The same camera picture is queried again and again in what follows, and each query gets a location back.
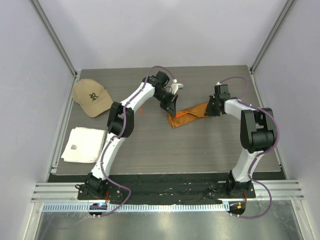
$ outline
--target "towel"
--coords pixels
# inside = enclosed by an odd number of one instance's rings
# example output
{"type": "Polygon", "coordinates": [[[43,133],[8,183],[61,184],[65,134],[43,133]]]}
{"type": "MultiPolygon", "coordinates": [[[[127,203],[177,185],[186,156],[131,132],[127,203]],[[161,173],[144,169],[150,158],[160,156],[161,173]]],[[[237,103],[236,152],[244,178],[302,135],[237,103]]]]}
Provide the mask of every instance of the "towel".
{"type": "Polygon", "coordinates": [[[204,102],[196,106],[189,107],[182,111],[178,111],[176,116],[169,114],[168,120],[173,128],[180,127],[187,123],[193,122],[194,120],[205,118],[205,111],[208,103],[204,102]]]}
{"type": "Polygon", "coordinates": [[[106,131],[86,127],[71,130],[62,158],[65,162],[95,163],[102,151],[106,131]]]}

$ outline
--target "baseball cap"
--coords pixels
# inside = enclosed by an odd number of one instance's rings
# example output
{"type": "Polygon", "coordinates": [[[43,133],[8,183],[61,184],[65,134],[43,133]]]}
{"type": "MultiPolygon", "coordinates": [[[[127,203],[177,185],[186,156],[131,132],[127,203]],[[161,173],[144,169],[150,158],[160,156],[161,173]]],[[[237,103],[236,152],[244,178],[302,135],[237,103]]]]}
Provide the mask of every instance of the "baseball cap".
{"type": "Polygon", "coordinates": [[[72,98],[91,118],[109,110],[113,103],[109,93],[92,79],[81,79],[72,89],[72,98]]]}

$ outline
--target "black embroidered logo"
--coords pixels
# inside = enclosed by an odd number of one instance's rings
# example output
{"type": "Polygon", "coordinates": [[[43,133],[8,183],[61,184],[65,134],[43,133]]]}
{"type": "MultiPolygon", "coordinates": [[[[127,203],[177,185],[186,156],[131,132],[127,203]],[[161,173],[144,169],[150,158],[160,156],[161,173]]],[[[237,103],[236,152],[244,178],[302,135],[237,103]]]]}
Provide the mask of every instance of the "black embroidered logo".
{"type": "Polygon", "coordinates": [[[90,98],[92,99],[92,102],[94,100],[97,100],[97,98],[99,98],[94,92],[92,94],[89,94],[90,98]]]}

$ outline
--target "brown cloth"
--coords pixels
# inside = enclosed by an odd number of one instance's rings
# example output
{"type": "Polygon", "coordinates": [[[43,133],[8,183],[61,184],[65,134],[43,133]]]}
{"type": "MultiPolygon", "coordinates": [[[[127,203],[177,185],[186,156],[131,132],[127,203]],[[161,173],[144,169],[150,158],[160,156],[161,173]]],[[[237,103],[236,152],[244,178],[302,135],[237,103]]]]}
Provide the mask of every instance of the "brown cloth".
{"type": "Polygon", "coordinates": [[[205,111],[208,103],[204,102],[196,106],[189,107],[182,111],[178,111],[176,116],[168,115],[169,123],[173,128],[180,127],[194,120],[205,118],[205,111]]]}

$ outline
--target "white wall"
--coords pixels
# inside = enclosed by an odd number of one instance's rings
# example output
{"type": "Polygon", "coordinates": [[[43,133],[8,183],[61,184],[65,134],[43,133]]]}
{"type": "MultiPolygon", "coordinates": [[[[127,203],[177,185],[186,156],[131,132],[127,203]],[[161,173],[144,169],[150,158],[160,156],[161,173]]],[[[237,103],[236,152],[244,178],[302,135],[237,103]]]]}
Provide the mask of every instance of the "white wall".
{"type": "Polygon", "coordinates": [[[0,239],[21,240],[72,76],[29,1],[0,1],[0,40],[0,239]]]}
{"type": "Polygon", "coordinates": [[[320,1],[298,0],[256,72],[280,125],[288,176],[298,179],[320,239],[320,1]]]}
{"type": "Polygon", "coordinates": [[[80,69],[251,65],[286,0],[40,0],[80,69]]]}

